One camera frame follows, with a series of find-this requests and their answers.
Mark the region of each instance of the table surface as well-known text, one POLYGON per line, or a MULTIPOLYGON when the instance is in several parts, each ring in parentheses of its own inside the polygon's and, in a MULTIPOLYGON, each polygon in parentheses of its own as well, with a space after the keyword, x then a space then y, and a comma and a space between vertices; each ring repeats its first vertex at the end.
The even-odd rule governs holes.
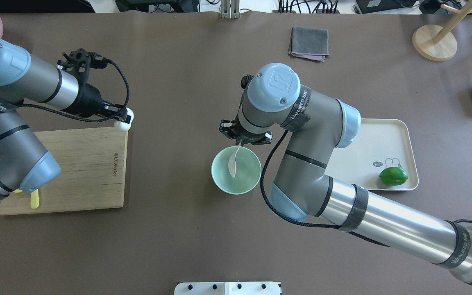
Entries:
MULTIPOLYGON (((125 207, 0 216, 0 294, 172 294, 178 282, 280 281, 283 294, 472 294, 447 270, 337 230, 276 217, 258 188, 219 190, 210 164, 234 144, 240 79, 269 62, 303 84, 409 128, 420 184, 383 196, 446 220, 472 219, 472 16, 454 30, 458 52, 432 62, 412 47, 431 15, 218 13, 3 14, 4 39, 55 64, 80 47, 114 60, 131 85, 125 207), (329 30, 324 63, 287 54, 292 26, 329 30)), ((89 80, 121 103, 110 67, 89 80)), ((34 109, 34 131, 103 127, 34 109)), ((272 128, 277 135, 281 129, 272 128)), ((283 143, 266 175, 279 166, 283 143)), ((272 146, 251 146, 265 161, 272 146)))

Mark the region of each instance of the tray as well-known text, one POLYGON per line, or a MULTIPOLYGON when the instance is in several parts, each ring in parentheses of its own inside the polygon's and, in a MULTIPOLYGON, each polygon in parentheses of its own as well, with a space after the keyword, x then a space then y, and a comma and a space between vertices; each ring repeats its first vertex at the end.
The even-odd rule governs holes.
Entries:
POLYGON ((397 119, 362 119, 360 132, 344 149, 334 149, 326 174, 350 184, 375 191, 410 191, 418 186, 409 131, 397 119), (387 167, 401 166, 409 179, 388 186, 380 180, 387 167))

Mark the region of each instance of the lime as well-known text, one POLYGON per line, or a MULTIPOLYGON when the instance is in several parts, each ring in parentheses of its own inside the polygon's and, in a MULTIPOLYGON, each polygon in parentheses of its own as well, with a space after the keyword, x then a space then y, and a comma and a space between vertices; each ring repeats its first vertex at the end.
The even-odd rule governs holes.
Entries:
POLYGON ((403 168, 389 167, 385 168, 382 173, 380 173, 380 178, 386 185, 401 185, 404 184, 409 177, 403 168))

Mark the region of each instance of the gray cloth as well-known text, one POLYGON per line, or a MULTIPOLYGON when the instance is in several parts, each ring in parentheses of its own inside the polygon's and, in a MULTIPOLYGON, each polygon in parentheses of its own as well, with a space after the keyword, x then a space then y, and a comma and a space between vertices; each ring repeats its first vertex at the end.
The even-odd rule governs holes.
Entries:
POLYGON ((329 31, 325 29, 293 27, 289 54, 310 60, 324 61, 329 56, 329 31))

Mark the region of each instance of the wooden cutting board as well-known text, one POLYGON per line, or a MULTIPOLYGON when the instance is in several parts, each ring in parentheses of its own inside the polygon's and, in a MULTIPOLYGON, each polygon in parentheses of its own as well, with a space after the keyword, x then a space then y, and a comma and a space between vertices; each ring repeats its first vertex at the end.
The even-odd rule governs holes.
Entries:
POLYGON ((127 132, 114 127, 35 132, 61 167, 61 174, 39 189, 39 207, 30 195, 11 193, 0 215, 123 207, 127 132))

